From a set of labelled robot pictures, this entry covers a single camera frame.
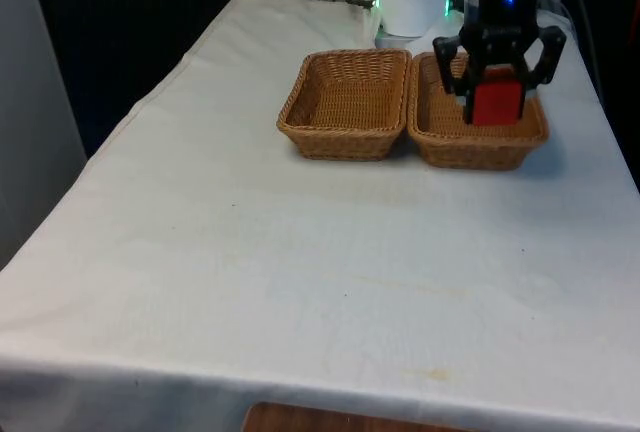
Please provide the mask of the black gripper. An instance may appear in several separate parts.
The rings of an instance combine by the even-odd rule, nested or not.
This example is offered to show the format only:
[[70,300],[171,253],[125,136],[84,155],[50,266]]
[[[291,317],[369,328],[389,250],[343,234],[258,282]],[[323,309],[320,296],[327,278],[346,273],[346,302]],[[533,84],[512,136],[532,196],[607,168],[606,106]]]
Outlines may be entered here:
[[[538,26],[537,1],[465,0],[464,22],[460,32],[456,36],[433,40],[443,88],[446,93],[463,101],[463,115],[467,124],[491,123],[487,75],[491,43],[487,30],[509,31],[511,88],[514,90],[511,117],[522,117],[527,92],[553,80],[566,35],[558,26]],[[536,40],[542,43],[542,51],[538,62],[530,69],[524,54]],[[467,59],[462,74],[456,76],[452,63],[460,47],[467,53]]]

